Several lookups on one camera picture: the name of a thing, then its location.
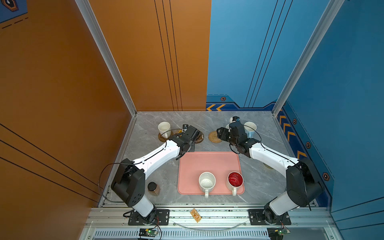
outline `white mug with blue handle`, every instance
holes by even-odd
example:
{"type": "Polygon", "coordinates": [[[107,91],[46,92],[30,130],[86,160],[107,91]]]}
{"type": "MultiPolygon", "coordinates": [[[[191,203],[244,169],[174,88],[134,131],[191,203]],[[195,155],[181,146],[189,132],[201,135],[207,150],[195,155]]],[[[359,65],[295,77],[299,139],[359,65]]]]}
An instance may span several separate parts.
{"type": "Polygon", "coordinates": [[[247,134],[248,138],[253,138],[253,135],[255,134],[256,131],[256,124],[253,122],[246,122],[244,123],[244,130],[245,133],[247,134]]]}

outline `yellow chevron arrow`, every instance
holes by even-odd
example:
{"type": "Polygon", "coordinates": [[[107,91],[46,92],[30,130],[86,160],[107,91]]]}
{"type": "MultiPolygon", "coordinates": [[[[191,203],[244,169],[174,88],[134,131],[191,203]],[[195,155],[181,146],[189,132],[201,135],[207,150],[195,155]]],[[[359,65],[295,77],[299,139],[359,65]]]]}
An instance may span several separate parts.
{"type": "Polygon", "coordinates": [[[300,155],[301,156],[304,156],[304,157],[307,157],[307,155],[303,152],[300,152],[300,151],[297,151],[297,158],[300,159],[300,155]]]}
{"type": "Polygon", "coordinates": [[[283,132],[285,133],[285,127],[290,127],[291,125],[289,125],[288,123],[284,123],[283,126],[284,126],[283,132]]]}
{"type": "Polygon", "coordinates": [[[296,134],[294,133],[294,132],[290,132],[290,131],[288,131],[288,136],[287,136],[287,138],[288,138],[288,142],[289,142],[289,136],[290,135],[294,135],[294,136],[296,136],[296,134]]]}
{"type": "Polygon", "coordinates": [[[220,108],[222,108],[222,107],[224,107],[224,106],[225,106],[225,104],[223,104],[223,105],[221,105],[220,107],[216,108],[216,110],[217,110],[217,111],[221,111],[220,108]]]}
{"type": "Polygon", "coordinates": [[[209,106],[209,107],[207,108],[207,110],[208,110],[208,111],[212,111],[212,110],[211,110],[211,107],[213,107],[213,106],[215,106],[215,105],[216,105],[216,104],[212,104],[211,106],[209,106]]]}
{"type": "Polygon", "coordinates": [[[281,125],[281,119],[282,118],[286,118],[286,116],[283,116],[283,115],[280,116],[280,125],[281,125]]]}

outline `white mug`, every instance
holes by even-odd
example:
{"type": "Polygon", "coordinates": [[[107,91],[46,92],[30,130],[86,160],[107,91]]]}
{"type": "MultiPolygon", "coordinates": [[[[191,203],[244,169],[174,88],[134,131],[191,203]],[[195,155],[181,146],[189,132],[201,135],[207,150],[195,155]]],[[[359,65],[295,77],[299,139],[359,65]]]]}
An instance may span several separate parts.
{"type": "Polygon", "coordinates": [[[159,129],[160,135],[168,139],[170,137],[170,124],[169,122],[161,122],[157,128],[159,129]]]}
{"type": "Polygon", "coordinates": [[[244,184],[243,176],[238,172],[231,172],[227,177],[227,188],[236,196],[237,190],[244,184]]]}
{"type": "Polygon", "coordinates": [[[202,192],[205,193],[205,198],[208,198],[210,193],[216,184],[215,176],[210,172],[203,172],[199,177],[199,186],[202,192]]]}
{"type": "Polygon", "coordinates": [[[247,134],[248,138],[253,138],[253,135],[255,134],[256,131],[256,124],[253,122],[246,122],[244,123],[244,130],[245,133],[247,134]]]}

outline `mug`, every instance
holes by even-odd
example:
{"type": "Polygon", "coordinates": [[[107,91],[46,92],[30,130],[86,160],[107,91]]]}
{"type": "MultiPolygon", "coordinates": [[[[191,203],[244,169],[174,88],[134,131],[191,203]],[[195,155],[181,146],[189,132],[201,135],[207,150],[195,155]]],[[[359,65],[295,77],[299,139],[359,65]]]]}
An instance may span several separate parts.
{"type": "Polygon", "coordinates": [[[227,177],[227,188],[236,196],[237,190],[244,184],[243,176],[238,172],[231,172],[227,177]]]}
{"type": "Polygon", "coordinates": [[[201,191],[205,193],[205,198],[208,198],[208,193],[211,192],[216,184],[215,176],[210,172],[203,172],[199,177],[199,185],[201,191]]]}
{"type": "Polygon", "coordinates": [[[246,122],[244,123],[244,130],[245,133],[247,134],[248,138],[253,138],[253,135],[255,134],[256,131],[256,124],[253,122],[246,122]]]}
{"type": "Polygon", "coordinates": [[[159,129],[160,135],[168,139],[170,137],[170,124],[169,122],[161,122],[157,128],[159,129]]]}

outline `black mounting plate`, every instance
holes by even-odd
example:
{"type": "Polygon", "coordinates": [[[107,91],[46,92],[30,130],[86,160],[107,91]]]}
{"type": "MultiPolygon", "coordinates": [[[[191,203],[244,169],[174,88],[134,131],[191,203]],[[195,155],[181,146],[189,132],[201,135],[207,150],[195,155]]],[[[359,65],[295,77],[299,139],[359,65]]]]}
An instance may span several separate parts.
{"type": "MultiPolygon", "coordinates": [[[[156,209],[156,216],[159,217],[159,226],[168,225],[169,221],[169,209],[156,209]]],[[[156,224],[151,223],[150,225],[144,224],[145,220],[141,217],[138,212],[133,212],[129,216],[128,225],[130,226],[150,226],[156,224]]]]}
{"type": "MultiPolygon", "coordinates": [[[[265,222],[265,216],[263,214],[263,211],[264,211],[264,209],[248,209],[248,215],[249,215],[249,220],[251,222],[251,225],[273,226],[273,225],[265,222]]],[[[291,219],[289,218],[288,212],[283,214],[283,221],[282,222],[284,225],[291,225],[291,219]]]]}

